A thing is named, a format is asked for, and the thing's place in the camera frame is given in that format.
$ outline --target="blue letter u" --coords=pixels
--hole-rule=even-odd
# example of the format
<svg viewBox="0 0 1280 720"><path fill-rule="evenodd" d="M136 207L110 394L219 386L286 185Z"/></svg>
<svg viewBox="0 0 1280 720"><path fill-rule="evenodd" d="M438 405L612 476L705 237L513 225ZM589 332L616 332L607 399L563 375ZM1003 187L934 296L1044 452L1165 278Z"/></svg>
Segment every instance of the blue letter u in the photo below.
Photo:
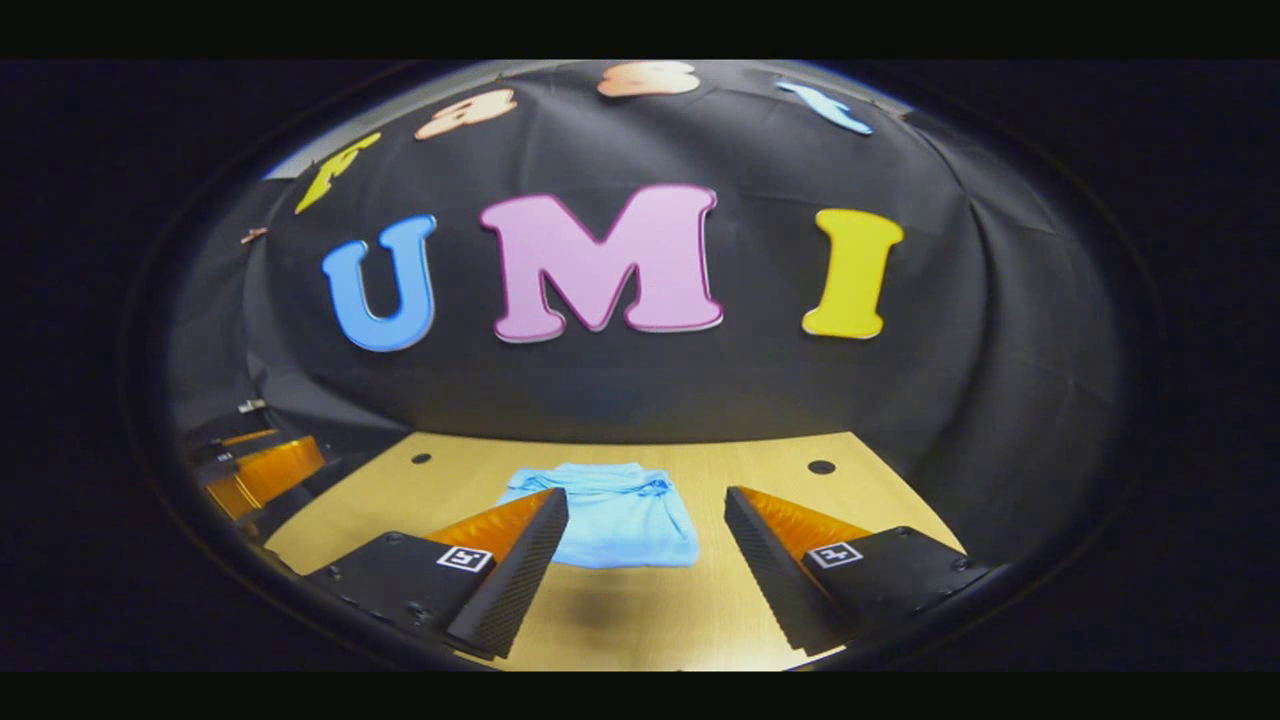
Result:
<svg viewBox="0 0 1280 720"><path fill-rule="evenodd" d="M389 318L378 318L365 299L360 263L369 254L364 241L335 249L320 265L329 275L329 293L342 332L360 347L374 352L404 350L426 336L435 319L431 275L426 269L426 243L435 229L435 218L419 215L384 229L378 243L392 251L401 306Z"/></svg>

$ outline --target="wooden table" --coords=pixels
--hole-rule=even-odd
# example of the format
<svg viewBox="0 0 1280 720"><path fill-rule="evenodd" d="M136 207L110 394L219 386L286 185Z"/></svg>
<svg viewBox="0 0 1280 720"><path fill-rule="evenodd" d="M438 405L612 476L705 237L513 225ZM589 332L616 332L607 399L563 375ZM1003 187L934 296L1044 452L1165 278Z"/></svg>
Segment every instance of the wooden table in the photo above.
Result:
<svg viewBox="0 0 1280 720"><path fill-rule="evenodd" d="M413 464L419 454L431 460ZM808 469L828 460L827 475ZM493 507L521 468L622 464L671 475L698 530L691 568L552 564L511 670L783 670L791 650L724 525L724 492L748 486L872 532L911 525L961 552L933 510L851 433L707 445L559 445L416 433L294 515L266 543L311 573L374 537L416 536Z"/></svg>

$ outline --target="light blue shirt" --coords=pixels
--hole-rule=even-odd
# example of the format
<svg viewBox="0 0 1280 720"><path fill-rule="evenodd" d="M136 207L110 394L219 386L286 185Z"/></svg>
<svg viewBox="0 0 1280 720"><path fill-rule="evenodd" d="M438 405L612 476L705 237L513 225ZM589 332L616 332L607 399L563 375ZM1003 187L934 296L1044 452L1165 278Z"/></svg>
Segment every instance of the light blue shirt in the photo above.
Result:
<svg viewBox="0 0 1280 720"><path fill-rule="evenodd" d="M548 488L564 488L568 525L553 562L582 568L687 568L698 560L698 533L666 470L625 465L521 469L499 505Z"/></svg>

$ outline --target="pink letter m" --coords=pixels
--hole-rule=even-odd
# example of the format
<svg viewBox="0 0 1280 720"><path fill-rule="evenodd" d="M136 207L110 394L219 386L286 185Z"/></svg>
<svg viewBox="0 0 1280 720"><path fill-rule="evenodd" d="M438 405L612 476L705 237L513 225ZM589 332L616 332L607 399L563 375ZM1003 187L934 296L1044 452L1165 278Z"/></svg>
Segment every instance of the pink letter m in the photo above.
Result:
<svg viewBox="0 0 1280 720"><path fill-rule="evenodd" d="M716 206L705 187L654 184L639 190L600 242L550 195L492 205L480 223L498 231L507 315L494 332L507 342L540 342L564 332L547 305L545 277L591 332L609 323L635 270L636 301L626 322L649 333L712 328L724 310L712 300L703 219Z"/></svg>

